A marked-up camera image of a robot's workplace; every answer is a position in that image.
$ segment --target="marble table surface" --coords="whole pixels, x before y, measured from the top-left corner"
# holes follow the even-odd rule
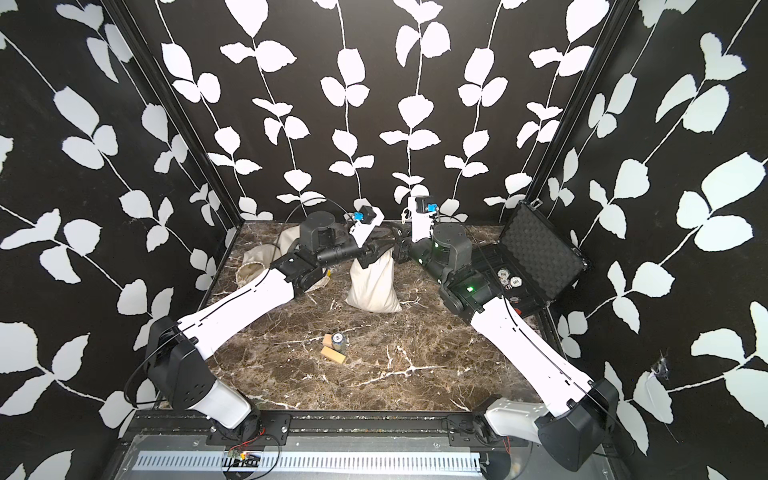
[[[501,227],[470,227],[478,242]],[[272,243],[274,222],[246,223],[209,304],[237,289],[243,253]],[[208,360],[211,371],[262,409],[472,409],[497,393],[540,402],[536,391],[498,349],[443,305],[437,284],[415,262],[395,265],[399,313],[369,313],[346,304],[352,261],[332,267],[320,290],[282,305],[233,336]],[[538,331],[536,319],[526,319]],[[325,333],[343,332],[348,356],[320,355]]]

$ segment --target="black wallpaper with white leaves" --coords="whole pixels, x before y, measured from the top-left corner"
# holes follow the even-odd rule
[[[0,0],[0,65],[0,478],[93,478],[233,221],[101,6]]]
[[[498,222],[607,0],[126,0],[246,220],[405,197]]]
[[[541,192],[594,263],[558,332],[635,478],[765,478],[768,4],[637,5]]]

